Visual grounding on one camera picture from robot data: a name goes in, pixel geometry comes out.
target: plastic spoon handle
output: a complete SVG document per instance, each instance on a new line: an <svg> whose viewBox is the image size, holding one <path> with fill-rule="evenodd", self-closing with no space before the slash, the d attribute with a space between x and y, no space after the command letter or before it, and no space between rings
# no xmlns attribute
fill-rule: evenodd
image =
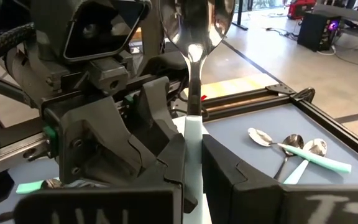
<svg viewBox="0 0 358 224"><path fill-rule="evenodd" d="M291 175L284 181L283 184L297 184L301 179L302 174L306 170L309 161L304 160L292 173Z"/></svg>
<svg viewBox="0 0 358 224"><path fill-rule="evenodd" d="M350 173L352 171L352 165L350 164L346 164L343 162L338 162L332 159L328 159L316 154L313 154L311 152L308 151L304 151L302 149L298 149L297 147L293 147L293 146L289 146L286 144L281 144L278 143L277 145L283 147L285 150L287 150L288 152L292 152L304 159L309 160L310 162L313 162L317 165L320 165L322 167L325 167L327 169L336 171L336 172L345 172L345 173Z"/></svg>

